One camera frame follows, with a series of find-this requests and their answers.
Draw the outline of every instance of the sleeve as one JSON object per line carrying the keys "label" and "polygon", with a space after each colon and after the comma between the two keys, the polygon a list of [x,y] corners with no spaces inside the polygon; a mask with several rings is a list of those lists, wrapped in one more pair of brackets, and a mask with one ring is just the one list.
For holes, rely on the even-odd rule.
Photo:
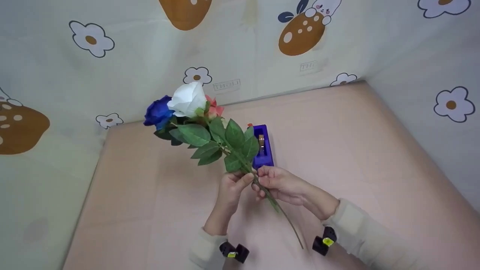
{"label": "sleeve", "polygon": [[414,250],[353,203],[340,199],[331,226],[337,243],[373,270],[427,270]]}
{"label": "sleeve", "polygon": [[225,258],[220,252],[220,245],[227,241],[226,235],[211,236],[203,227],[198,232],[197,239],[190,247],[187,270],[221,270]]}

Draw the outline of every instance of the person's right hand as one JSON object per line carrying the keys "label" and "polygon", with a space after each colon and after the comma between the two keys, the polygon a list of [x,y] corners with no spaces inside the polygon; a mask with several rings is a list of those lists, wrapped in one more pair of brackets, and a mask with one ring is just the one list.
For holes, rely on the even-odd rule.
{"label": "person's right hand", "polygon": [[[260,184],[269,189],[273,198],[298,206],[306,202],[304,195],[310,184],[291,172],[279,167],[263,166],[258,169],[258,177]],[[252,189],[257,192],[257,201],[265,198],[265,192],[257,185],[252,184]]]}
{"label": "person's right hand", "polygon": [[[293,205],[304,206],[318,219],[324,221],[333,215],[340,201],[291,172],[278,168],[263,166],[258,169],[259,182],[266,187],[273,198]],[[252,184],[257,192],[257,200],[265,198],[265,192]]]}

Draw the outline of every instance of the purple box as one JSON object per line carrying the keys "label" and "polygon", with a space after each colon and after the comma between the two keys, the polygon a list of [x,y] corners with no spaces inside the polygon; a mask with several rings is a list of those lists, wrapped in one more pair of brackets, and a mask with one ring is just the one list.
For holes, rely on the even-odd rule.
{"label": "purple box", "polygon": [[262,148],[258,154],[253,158],[253,168],[258,170],[262,166],[274,166],[273,164],[273,155],[272,148],[270,147],[270,137],[268,136],[267,126],[266,125],[255,125],[253,126],[253,134],[255,137],[263,135],[265,139],[265,147],[262,153]]}

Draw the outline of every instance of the flower bouquet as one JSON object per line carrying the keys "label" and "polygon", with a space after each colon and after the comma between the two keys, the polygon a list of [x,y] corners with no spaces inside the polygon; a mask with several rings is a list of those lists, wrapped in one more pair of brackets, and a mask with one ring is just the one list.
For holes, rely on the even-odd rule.
{"label": "flower bouquet", "polygon": [[[199,166],[210,164],[225,154],[224,163],[228,172],[253,173],[253,158],[259,152],[253,127],[243,132],[233,119],[226,123],[222,117],[223,110],[223,107],[217,106],[215,99],[205,95],[202,84],[192,82],[180,86],[172,97],[164,96],[154,101],[146,111],[144,125],[154,125],[154,134],[170,141],[173,146],[185,143],[188,148],[196,149],[191,158],[198,159]],[[268,189],[260,185],[257,175],[253,182],[265,192],[273,208],[285,215],[303,248],[287,214]]]}

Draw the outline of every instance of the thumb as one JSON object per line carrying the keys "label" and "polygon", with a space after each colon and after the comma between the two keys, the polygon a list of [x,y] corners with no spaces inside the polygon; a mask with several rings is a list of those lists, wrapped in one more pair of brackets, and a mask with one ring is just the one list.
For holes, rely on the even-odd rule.
{"label": "thumb", "polygon": [[244,188],[248,187],[248,185],[250,185],[252,181],[253,181],[253,173],[248,173],[235,183],[235,187],[238,190],[242,191]]}
{"label": "thumb", "polygon": [[278,189],[280,187],[280,181],[278,179],[275,179],[275,178],[260,177],[258,179],[258,182],[266,188],[276,188],[276,189]]}

